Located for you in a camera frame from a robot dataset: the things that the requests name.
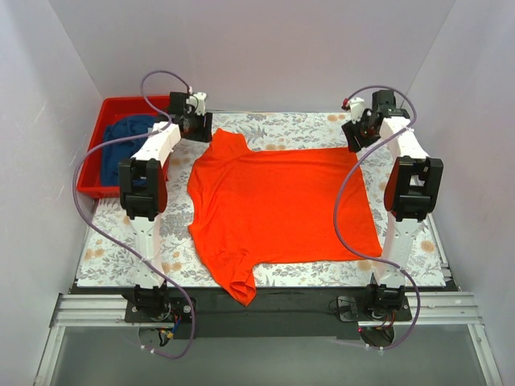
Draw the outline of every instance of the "floral tablecloth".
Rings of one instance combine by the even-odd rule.
[[[310,149],[346,146],[341,126],[348,117],[337,113],[218,113],[213,128],[243,133],[252,150]],[[171,156],[168,169],[168,205],[161,225],[163,268],[185,286],[216,286],[196,254],[187,226],[193,220],[193,203],[186,192],[193,162],[208,144],[182,140]],[[381,244],[386,232],[383,191],[393,165],[386,148],[365,161],[362,171],[370,207]],[[109,234],[134,246],[129,219],[117,199],[102,199],[93,222]],[[435,236],[425,222],[416,236],[408,271],[418,285],[442,286],[441,256]],[[77,285],[128,287],[134,285],[135,257],[99,234],[88,234]],[[319,261],[297,264],[262,264],[254,267],[256,286],[367,285],[369,261]]]

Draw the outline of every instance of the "blue cloth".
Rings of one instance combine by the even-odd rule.
[[[154,125],[154,121],[155,119],[151,115],[133,115],[122,118],[114,125],[105,128],[104,142],[148,133],[149,128]],[[146,138],[140,138],[107,145],[102,149],[101,184],[103,187],[119,186],[118,163],[123,158],[132,157],[142,148],[145,141]]]

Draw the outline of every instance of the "purple cable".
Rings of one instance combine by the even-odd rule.
[[[417,284],[415,283],[415,281],[413,280],[411,275],[406,272],[406,267],[401,267],[397,263],[394,263],[394,262],[389,261],[389,260],[381,259],[380,257],[371,257],[371,256],[368,256],[368,255],[365,255],[364,253],[356,251],[353,247],[351,247],[349,244],[347,244],[347,241],[345,241],[345,239],[341,235],[340,226],[338,225],[338,209],[340,207],[340,201],[341,201],[341,198],[342,198],[342,196],[344,194],[344,190],[345,190],[345,188],[346,188],[346,186],[348,184],[348,181],[350,180],[350,178],[354,174],[354,172],[360,167],[360,165],[363,163],[363,161],[366,158],[369,157],[369,155],[371,153],[373,153],[374,151],[379,149],[381,146],[386,145],[388,142],[393,141],[395,138],[397,138],[400,135],[402,135],[403,133],[405,133],[408,130],[408,127],[412,126],[415,123],[415,121],[417,121],[417,110],[415,109],[413,103],[411,103],[410,98],[408,98],[406,95],[404,95],[404,93],[400,92],[399,90],[397,90],[395,88],[388,87],[388,86],[374,85],[374,86],[363,87],[363,88],[360,88],[359,90],[353,92],[348,99],[350,100],[357,93],[362,92],[364,90],[368,90],[370,88],[387,88],[387,89],[392,90],[392,91],[396,92],[397,94],[399,94],[401,97],[404,98],[404,100],[408,103],[408,105],[410,105],[411,110],[413,111],[413,118],[411,118],[410,123],[408,124],[407,127],[402,128],[401,130],[399,130],[395,134],[393,134],[393,135],[389,136],[388,138],[386,138],[384,141],[381,141],[380,143],[376,144],[372,148],[368,149],[365,152],[365,154],[363,154],[363,157],[361,157],[359,159],[359,161],[348,172],[348,174],[345,176],[344,181],[341,184],[340,190],[338,191],[338,195],[336,197],[335,208],[334,208],[334,212],[332,214],[332,223],[333,223],[333,225],[335,227],[335,232],[336,232],[336,235],[338,236],[338,239],[340,240],[340,243],[346,249],[348,249],[350,252],[352,252],[355,255],[357,255],[359,257],[362,257],[362,258],[364,258],[366,260],[378,261],[380,263],[388,264],[388,265],[393,266],[396,269],[399,269],[401,271],[401,273],[405,277],[407,277],[407,279],[411,282],[411,285],[413,286],[415,295],[417,297],[417,310],[415,311],[415,315],[413,317],[413,321],[411,322],[410,327],[408,328],[406,333],[397,342],[395,342],[395,343],[393,343],[393,344],[391,344],[390,346],[387,346],[387,347],[372,347],[373,349],[381,351],[381,350],[390,350],[392,348],[398,347],[402,342],[404,342],[408,338],[408,336],[410,336],[411,332],[415,328],[415,325],[417,324],[418,316],[420,315],[420,307],[421,307],[420,292],[418,290]],[[343,341],[339,341],[339,340],[336,340],[336,341],[333,341],[333,342],[334,343],[338,343],[338,344],[343,344],[343,345],[346,345],[346,346],[362,347],[360,344],[357,344],[357,343],[343,342]]]
[[[161,130],[155,130],[155,131],[152,131],[150,133],[145,133],[145,134],[139,134],[139,135],[133,135],[132,137],[126,137],[126,138],[119,138],[119,139],[113,139],[112,141],[107,141],[107,142],[104,142],[104,143],[101,143],[100,145],[97,145],[95,147],[93,147],[90,151],[88,151],[86,153],[86,155],[80,160],[79,164],[77,165],[77,167],[75,168],[75,172],[73,173],[73,185],[72,185],[72,194],[73,194],[73,203],[75,204],[75,207],[77,209],[77,211],[79,212],[79,215],[80,217],[82,217],[82,219],[85,221],[85,223],[87,225],[89,225],[92,229],[94,229],[95,231],[97,231],[98,233],[100,233],[101,235],[103,235],[103,237],[105,237],[106,239],[114,242],[116,245],[119,245],[120,247],[126,249],[127,251],[129,251],[130,253],[132,253],[133,255],[135,255],[143,264],[145,264],[150,270],[152,270],[154,273],[156,273],[157,275],[159,275],[160,277],[162,277],[165,281],[168,281],[170,282],[176,289],[179,290],[179,292],[186,298],[186,301],[188,303],[188,305],[190,306],[191,310],[192,310],[192,332],[190,334],[190,337],[189,337],[189,340],[187,341],[187,345],[186,347],[178,354],[178,355],[172,355],[172,354],[168,354],[164,351],[160,351],[160,350],[156,350],[155,348],[153,347],[147,347],[145,345],[141,345],[141,347],[143,348],[146,348],[147,350],[151,351],[151,352],[154,352],[155,354],[158,354],[158,355],[161,355],[161,356],[164,356],[168,359],[179,359],[179,358],[182,358],[183,356],[186,355],[186,353],[188,352],[188,350],[190,349],[192,343],[193,343],[193,338],[195,337],[195,309],[193,307],[193,303],[192,303],[192,299],[189,297],[189,295],[187,294],[187,292],[184,290],[184,288],[182,288],[179,284],[177,284],[175,281],[171,280],[167,275],[165,275],[164,273],[161,273],[159,272],[151,263],[149,263],[148,261],[146,261],[144,259],[144,257],[139,254],[137,251],[135,251],[134,249],[132,249],[129,245],[121,242],[120,240],[117,240],[115,239],[114,237],[112,237],[111,235],[109,235],[108,233],[102,231],[98,226],[96,226],[84,213],[84,211],[82,210],[82,207],[80,207],[80,204],[79,204],[79,197],[78,197],[78,194],[77,194],[77,190],[76,190],[76,185],[77,185],[77,179],[79,178],[79,173],[80,173],[80,169],[82,167],[82,165],[84,164],[84,161],[86,160],[86,158],[88,158],[91,154],[95,153],[97,150],[100,150],[102,149],[103,147],[106,147],[106,146],[109,146],[109,145],[113,145],[115,143],[120,143],[120,142],[125,142],[125,141],[133,141],[134,139],[139,139],[139,138],[148,138],[148,137],[151,137],[153,135],[156,135],[157,133],[161,133],[162,131],[164,131],[165,129],[167,129],[170,125],[171,125],[171,117],[170,115],[168,115],[166,112],[158,109],[157,107],[155,107],[148,99],[148,97],[145,95],[145,89],[144,89],[144,85],[145,85],[145,80],[151,76],[151,75],[154,75],[154,74],[157,74],[157,73],[162,73],[162,74],[168,74],[168,75],[171,75],[171,76],[174,76],[175,78],[177,78],[178,80],[180,80],[187,88],[187,92],[189,93],[190,92],[190,86],[189,84],[187,84],[180,76],[176,75],[175,73],[173,72],[169,72],[169,71],[165,71],[165,70],[156,70],[156,71],[152,71],[152,72],[149,72],[148,74],[146,74],[143,79],[142,79],[142,82],[140,84],[140,90],[141,90],[141,93],[142,93],[142,96],[143,96],[143,99],[145,100],[145,102],[153,109],[155,110],[157,113],[161,113],[162,115],[164,115],[165,117],[168,118],[168,123],[161,129]]]

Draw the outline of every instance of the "purple hose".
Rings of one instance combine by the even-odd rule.
[[[363,88],[360,88],[359,90],[353,92],[348,99],[350,100],[357,93],[362,92],[364,90],[371,89],[371,88],[387,88],[387,89],[392,90],[392,91],[396,92],[397,94],[399,94],[401,97],[403,97],[405,99],[405,101],[408,103],[408,105],[410,105],[411,110],[413,111],[413,118],[411,118],[410,123],[408,124],[408,126],[411,127],[415,123],[415,121],[417,121],[417,110],[415,109],[413,103],[411,103],[410,98],[408,98],[406,95],[404,95],[404,93],[402,93],[399,90],[397,90],[395,88],[392,88],[392,87],[380,86],[380,85],[363,87]],[[390,137],[386,138],[384,141],[379,142],[375,146],[373,146],[370,149],[368,149],[365,152],[365,154],[363,154],[363,157],[361,157],[359,159],[359,161],[352,167],[352,169],[345,176],[345,179],[344,179],[344,181],[341,184],[340,190],[338,191],[338,195],[336,196],[335,208],[334,208],[334,211],[333,211],[333,214],[332,214],[332,223],[333,223],[333,225],[335,227],[336,235],[338,236],[338,239],[340,240],[340,243],[346,249],[348,249],[350,252],[352,252],[355,255],[357,255],[359,257],[362,257],[362,258],[364,258],[366,260],[378,261],[378,262],[381,262],[381,263],[384,263],[384,264],[391,265],[391,266],[393,266],[396,269],[399,269],[401,271],[401,273],[404,276],[406,276],[407,279],[411,282],[411,285],[413,286],[415,295],[417,297],[417,310],[415,311],[415,315],[413,317],[413,321],[411,322],[410,327],[408,328],[406,333],[397,342],[391,344],[390,346],[387,346],[387,347],[372,347],[373,349],[376,349],[376,350],[390,350],[392,348],[398,347],[402,342],[404,342],[408,338],[408,336],[410,336],[411,332],[415,328],[415,325],[417,324],[418,316],[420,315],[420,307],[421,307],[420,292],[418,290],[417,284],[415,283],[415,281],[413,280],[411,275],[406,272],[406,267],[401,267],[397,263],[381,259],[380,257],[371,257],[371,256],[368,256],[368,255],[365,255],[364,253],[356,251],[353,247],[351,247],[349,244],[347,244],[347,241],[345,241],[345,239],[341,235],[340,227],[338,225],[338,209],[340,207],[340,201],[341,201],[341,198],[342,198],[342,196],[344,194],[344,190],[345,190],[345,188],[346,188],[346,186],[348,184],[348,181],[350,180],[350,178],[352,177],[354,172],[358,169],[358,167],[360,167],[360,165],[363,163],[363,161],[366,158],[368,158],[371,153],[373,153],[374,151],[379,149],[381,146],[386,145],[388,142],[393,141],[395,138],[397,138],[400,135],[402,135],[403,133],[405,133],[408,130],[408,126],[404,127],[403,129],[399,130],[395,134],[393,134]],[[338,343],[338,344],[343,344],[343,345],[346,345],[346,346],[362,347],[360,344],[357,344],[357,343],[343,342],[343,341],[339,341],[339,340],[335,340],[333,342],[334,343]]]
[[[84,164],[84,161],[86,160],[87,157],[89,157],[91,154],[93,154],[94,152],[96,152],[97,150],[100,150],[102,149],[103,147],[106,147],[106,146],[109,146],[109,145],[113,145],[115,143],[119,143],[119,142],[124,142],[124,141],[133,141],[134,139],[139,139],[139,138],[147,138],[147,137],[151,137],[153,135],[156,135],[157,133],[160,133],[162,132],[163,130],[167,129],[170,125],[171,125],[171,117],[170,115],[168,115],[166,112],[158,109],[157,107],[155,107],[150,101],[149,99],[146,97],[145,95],[145,89],[144,89],[144,85],[145,85],[145,80],[151,76],[151,75],[154,75],[154,74],[157,74],[157,73],[162,73],[162,74],[168,74],[168,75],[171,75],[171,76],[174,76],[175,78],[177,78],[178,80],[180,80],[187,88],[187,92],[190,92],[190,87],[189,85],[179,76],[177,76],[175,73],[173,72],[169,72],[169,71],[164,71],[164,70],[156,70],[156,71],[152,71],[152,72],[149,72],[148,74],[146,74],[143,79],[142,79],[142,82],[140,84],[140,90],[141,90],[141,93],[142,93],[142,96],[143,96],[143,99],[145,99],[145,102],[153,109],[155,110],[157,113],[161,113],[162,115],[164,115],[165,117],[168,118],[168,123],[166,126],[164,126],[161,130],[155,130],[153,132],[150,132],[150,133],[145,133],[145,134],[140,134],[140,135],[133,135],[132,137],[126,137],[126,138],[119,138],[119,139],[113,139],[112,141],[107,141],[107,142],[104,142],[104,143],[101,143],[100,145],[98,146],[95,146],[93,147],[90,151],[88,151],[86,153],[86,155],[80,160],[79,164],[77,165],[77,167],[75,168],[75,172],[73,173],[73,185],[72,185],[72,194],[73,194],[73,203],[75,204],[75,207],[77,209],[77,211],[79,212],[79,215],[80,217],[82,217],[82,219],[85,221],[85,223],[87,225],[89,225],[92,229],[94,229],[95,231],[97,231],[98,233],[100,233],[101,235],[103,235],[103,237],[105,237],[106,239],[114,242],[116,245],[119,245],[120,247],[126,249],[127,251],[129,251],[130,253],[132,253],[133,255],[135,255],[141,262],[143,262],[143,264],[145,264],[150,270],[152,270],[154,273],[156,273],[157,275],[159,275],[160,277],[162,277],[165,281],[168,281],[170,282],[176,289],[179,290],[179,292],[186,298],[186,301],[188,303],[188,305],[190,306],[191,310],[192,310],[192,332],[190,333],[190,337],[189,337],[189,340],[187,341],[187,345],[186,347],[182,350],[182,352],[180,352],[178,355],[172,355],[172,354],[168,354],[164,351],[160,351],[160,350],[156,350],[155,348],[153,347],[147,347],[147,346],[142,346],[144,348],[146,348],[147,350],[149,351],[152,351],[154,352],[155,354],[158,354],[158,355],[161,355],[161,356],[164,356],[168,359],[179,359],[179,358],[182,358],[183,356],[186,355],[186,353],[188,352],[188,350],[190,349],[190,347],[192,346],[192,343],[193,343],[193,339],[195,337],[195,309],[193,307],[193,303],[192,303],[192,300],[191,298],[189,297],[189,295],[187,294],[187,292],[184,290],[184,288],[182,288],[180,285],[178,285],[175,281],[171,280],[167,275],[165,275],[164,273],[161,273],[159,272],[151,263],[149,263],[148,261],[146,261],[142,255],[140,255],[137,251],[135,251],[134,249],[132,249],[129,245],[115,239],[114,237],[112,237],[111,235],[109,235],[108,233],[102,231],[101,229],[99,229],[98,226],[96,226],[84,213],[84,211],[82,210],[82,207],[80,207],[80,204],[79,204],[79,198],[78,198],[78,194],[77,194],[77,190],[76,190],[76,185],[77,185],[77,179],[79,178],[79,173],[80,173],[80,169],[82,167],[82,165]]]

